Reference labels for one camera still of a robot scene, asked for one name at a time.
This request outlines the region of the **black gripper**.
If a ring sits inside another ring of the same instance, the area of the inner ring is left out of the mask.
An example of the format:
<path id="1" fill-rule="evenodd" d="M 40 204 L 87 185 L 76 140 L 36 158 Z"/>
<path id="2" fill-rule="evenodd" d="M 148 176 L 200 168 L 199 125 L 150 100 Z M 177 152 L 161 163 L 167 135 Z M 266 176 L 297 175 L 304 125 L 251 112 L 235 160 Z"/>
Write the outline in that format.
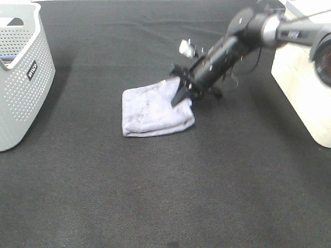
<path id="1" fill-rule="evenodd" d="M 219 40 L 190 68 L 174 65 L 170 74 L 179 77 L 179 86 L 171 105 L 203 95 L 244 55 L 245 44 L 237 36 L 231 36 Z"/>

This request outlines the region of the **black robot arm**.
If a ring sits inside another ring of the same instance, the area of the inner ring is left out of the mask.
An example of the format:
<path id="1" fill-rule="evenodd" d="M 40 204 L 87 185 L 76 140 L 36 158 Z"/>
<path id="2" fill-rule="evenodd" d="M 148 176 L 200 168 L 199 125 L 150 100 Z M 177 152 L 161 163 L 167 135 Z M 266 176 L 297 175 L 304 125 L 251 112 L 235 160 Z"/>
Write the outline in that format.
<path id="1" fill-rule="evenodd" d="M 174 65 L 170 74 L 179 77 L 179 86 L 171 105 L 200 98 L 255 49 L 288 43 L 310 47 L 309 60 L 319 79 L 330 85 L 330 23 L 314 23 L 308 16 L 289 20 L 278 10 L 255 12 L 248 7 L 233 17 L 225 35 L 207 52 L 199 52 L 189 40 L 181 41 L 179 52 L 196 62 L 189 68 Z"/>

